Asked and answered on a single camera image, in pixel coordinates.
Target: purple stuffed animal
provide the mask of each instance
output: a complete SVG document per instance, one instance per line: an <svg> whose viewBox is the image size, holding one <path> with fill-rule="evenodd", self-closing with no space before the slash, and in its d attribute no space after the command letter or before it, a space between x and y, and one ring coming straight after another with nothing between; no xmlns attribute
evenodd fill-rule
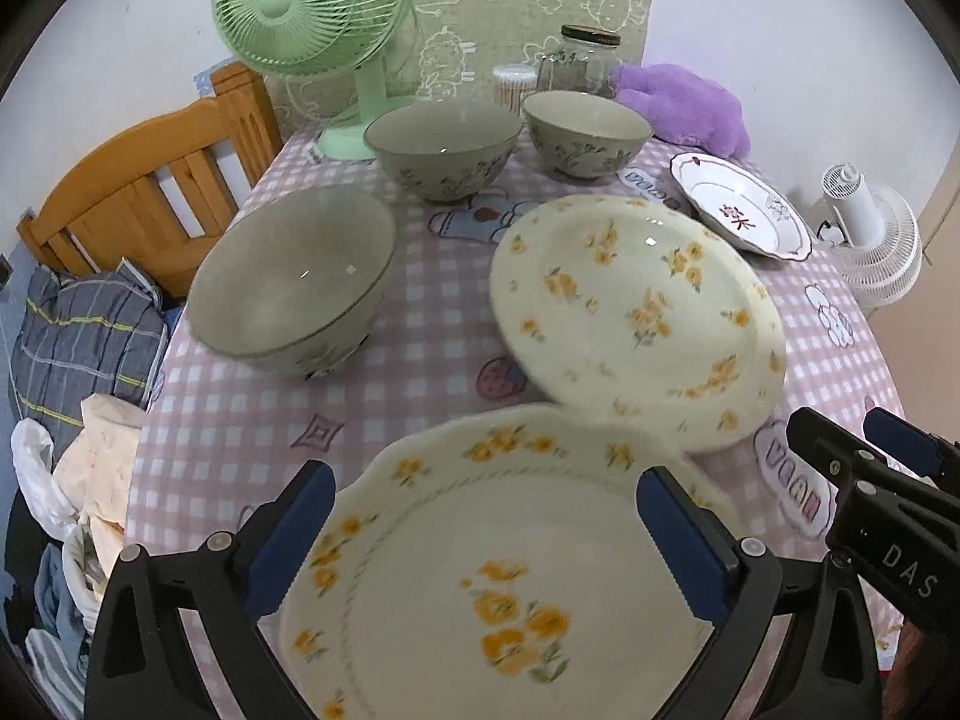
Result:
<svg viewBox="0 0 960 720"><path fill-rule="evenodd" d="M721 159L750 155L740 100L679 65L623 65L616 101L650 122L661 140L697 146Z"/></svg>

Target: screw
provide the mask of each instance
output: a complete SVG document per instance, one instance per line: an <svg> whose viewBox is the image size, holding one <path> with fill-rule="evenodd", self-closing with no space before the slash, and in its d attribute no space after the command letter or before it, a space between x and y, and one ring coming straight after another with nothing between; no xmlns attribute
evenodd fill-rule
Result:
<svg viewBox="0 0 960 720"><path fill-rule="evenodd" d="M767 545L759 538L744 538L740 543L740 549L750 557L760 557L767 551Z"/></svg>
<svg viewBox="0 0 960 720"><path fill-rule="evenodd" d="M226 531L213 533L213 536L210 536L210 538L206 540L206 546L208 546L211 552L223 552L224 549L227 549L232 543L233 536Z"/></svg>
<svg viewBox="0 0 960 720"><path fill-rule="evenodd" d="M120 560L123 560L123 562L133 562L140 557L140 549L139 544L128 544L120 550Z"/></svg>

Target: floral plate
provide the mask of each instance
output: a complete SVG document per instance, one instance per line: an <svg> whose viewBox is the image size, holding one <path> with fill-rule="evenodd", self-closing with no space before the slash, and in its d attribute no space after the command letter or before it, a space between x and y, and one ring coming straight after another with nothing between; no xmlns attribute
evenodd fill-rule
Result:
<svg viewBox="0 0 960 720"><path fill-rule="evenodd" d="M628 425L520 406L394 443L287 593L285 669L322 720L652 717L712 625L637 515L650 466L743 535L707 477Z"/></svg>
<svg viewBox="0 0 960 720"><path fill-rule="evenodd" d="M802 262L813 251L806 222L789 200L742 167L709 154L678 154L670 172L704 224L734 247Z"/></svg>
<svg viewBox="0 0 960 720"><path fill-rule="evenodd" d="M766 288L726 242L664 206L546 203L500 242L490 284L500 331L541 389L685 451L752 434L784 388Z"/></svg>

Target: pink gingham tablecloth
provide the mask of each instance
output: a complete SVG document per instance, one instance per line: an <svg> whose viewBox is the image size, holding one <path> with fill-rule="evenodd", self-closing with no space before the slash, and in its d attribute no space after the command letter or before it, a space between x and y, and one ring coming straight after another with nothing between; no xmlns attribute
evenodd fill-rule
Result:
<svg viewBox="0 0 960 720"><path fill-rule="evenodd" d="M349 183L380 197L400 230L387 296L361 349L333 374L309 382L215 357L181 319L140 437L128 508L127 541L152 554L193 550L210 533L235 532L309 458L330 464L342 488L400 437L544 399L497 331L488 304L491 241L533 203L566 194L635 194L616 177L584 185L546 175L524 135L494 186L469 208L448 211L399 193L376 163L312 163L305 152L311 135L287 143L243 213L310 186ZM651 141L634 165L678 196L669 161L679 151ZM811 406L862 435L868 408L899 413L901 405L866 320L825 250L816 248L799 264L762 258L751 264L784 321L784 394L755 437L696 461L733 498L750 533L779 555L819 560L826 552L829 488L784 450L784 420ZM870 606L878 634L899 621L880 597L871 595ZM219 712L242 717L199 620L186 616ZM733 715L744 715L760 694L782 625L775 629ZM262 621L261 630L275 646L275 619Z"/></svg>

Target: green leaf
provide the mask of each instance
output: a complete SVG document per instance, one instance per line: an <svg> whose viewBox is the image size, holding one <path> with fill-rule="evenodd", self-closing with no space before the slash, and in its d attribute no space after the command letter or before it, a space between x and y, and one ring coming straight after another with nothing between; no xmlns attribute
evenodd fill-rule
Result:
<svg viewBox="0 0 960 720"><path fill-rule="evenodd" d="M570 665L570 658L567 658L562 664L557 666L557 670L553 673L553 677L550 679L553 682L555 679L560 677L560 674L566 671L566 668Z"/></svg>
<svg viewBox="0 0 960 720"><path fill-rule="evenodd" d="M549 685L549 683L553 682L553 679L550 678L550 674L545 668L532 668L527 674L530 675L531 680L541 685Z"/></svg>

